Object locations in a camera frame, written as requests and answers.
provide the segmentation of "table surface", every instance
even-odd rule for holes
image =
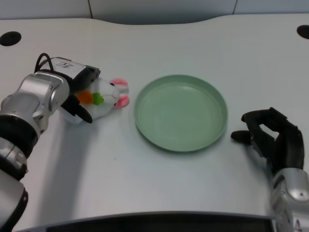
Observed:
[[[309,14],[232,15],[182,25],[128,26],[92,19],[2,20],[0,34],[20,43],[0,46],[0,99],[32,73],[40,53],[124,78],[131,103],[92,124],[50,117],[28,159],[22,183],[29,203],[15,229],[120,213],[207,211],[273,216],[265,161],[231,141],[240,118],[274,107],[309,142],[309,40],[296,29]],[[222,138],[192,154],[147,143],[133,119],[133,102],[150,81],[187,74],[215,86],[229,118]],[[309,171],[306,156],[305,171]]]

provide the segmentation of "pink ear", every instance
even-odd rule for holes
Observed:
[[[118,100],[118,102],[116,103],[116,105],[114,106],[115,108],[122,108],[125,107],[129,104],[130,100],[129,100],[129,96],[124,95],[121,96]]]
[[[127,86],[127,81],[125,79],[122,79],[122,78],[113,79],[113,80],[111,80],[111,83],[113,83],[114,85]]]

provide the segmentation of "green plate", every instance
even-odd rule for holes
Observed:
[[[170,75],[151,82],[139,93],[134,119],[155,145],[177,152],[195,151],[222,135],[227,107],[219,91],[207,82]]]

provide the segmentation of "white wall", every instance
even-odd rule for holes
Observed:
[[[93,18],[171,24],[230,14],[309,13],[309,0],[89,0]],[[90,18],[88,0],[0,0],[0,19]]]

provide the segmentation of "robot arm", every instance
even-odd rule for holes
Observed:
[[[304,167],[304,144],[301,131],[287,117],[270,108],[252,111],[241,118],[249,131],[235,131],[231,138],[253,145],[267,159],[273,174],[271,201],[278,232],[309,231],[309,180]],[[279,133],[275,139],[265,133],[264,124]]]
[[[42,56],[47,60],[40,64]],[[26,208],[28,194],[19,180],[28,171],[27,158],[46,131],[48,118],[63,107],[91,123],[74,93],[89,87],[99,74],[97,68],[42,54],[35,73],[26,76],[18,90],[1,103],[0,232],[11,231]]]

